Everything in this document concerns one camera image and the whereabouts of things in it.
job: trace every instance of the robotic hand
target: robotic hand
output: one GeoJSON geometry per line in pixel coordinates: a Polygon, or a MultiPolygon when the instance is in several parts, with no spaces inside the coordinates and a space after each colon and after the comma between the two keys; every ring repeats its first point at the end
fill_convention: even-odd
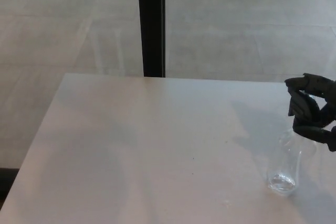
{"type": "Polygon", "coordinates": [[[323,128],[336,120],[336,82],[322,76],[304,73],[303,77],[285,81],[291,95],[289,116],[294,116],[293,130],[297,134],[327,144],[331,152],[336,151],[336,126],[331,131],[323,128]],[[310,97],[324,98],[326,105],[320,110],[310,97]]]}

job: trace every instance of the water bottle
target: water bottle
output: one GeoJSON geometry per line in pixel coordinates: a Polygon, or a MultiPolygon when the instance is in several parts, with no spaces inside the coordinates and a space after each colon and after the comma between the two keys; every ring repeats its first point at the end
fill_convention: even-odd
{"type": "Polygon", "coordinates": [[[287,130],[279,138],[267,169],[268,186],[278,194],[288,196],[299,186],[299,170],[302,158],[311,158],[316,143],[287,130]]]}

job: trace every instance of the table surface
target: table surface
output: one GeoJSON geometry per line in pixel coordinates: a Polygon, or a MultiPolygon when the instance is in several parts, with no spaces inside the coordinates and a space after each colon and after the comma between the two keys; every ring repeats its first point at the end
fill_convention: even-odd
{"type": "Polygon", "coordinates": [[[283,83],[67,74],[0,223],[334,224],[327,146],[293,196],[266,186],[288,102],[283,83]]]}

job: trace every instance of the concrete floor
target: concrete floor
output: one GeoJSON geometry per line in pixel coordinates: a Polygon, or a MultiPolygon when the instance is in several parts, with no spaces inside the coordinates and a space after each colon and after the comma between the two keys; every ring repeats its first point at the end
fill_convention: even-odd
{"type": "MultiPolygon", "coordinates": [[[[166,0],[167,76],[336,79],[336,0],[166,0]]],[[[65,72],[142,76],[138,0],[0,0],[0,166],[20,167],[65,72]]]]}

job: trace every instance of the black window frame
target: black window frame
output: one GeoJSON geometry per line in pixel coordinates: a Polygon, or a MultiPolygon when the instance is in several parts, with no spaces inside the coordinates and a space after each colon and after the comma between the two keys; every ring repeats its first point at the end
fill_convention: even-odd
{"type": "Polygon", "coordinates": [[[165,0],[139,0],[143,74],[165,77],[165,0]]]}

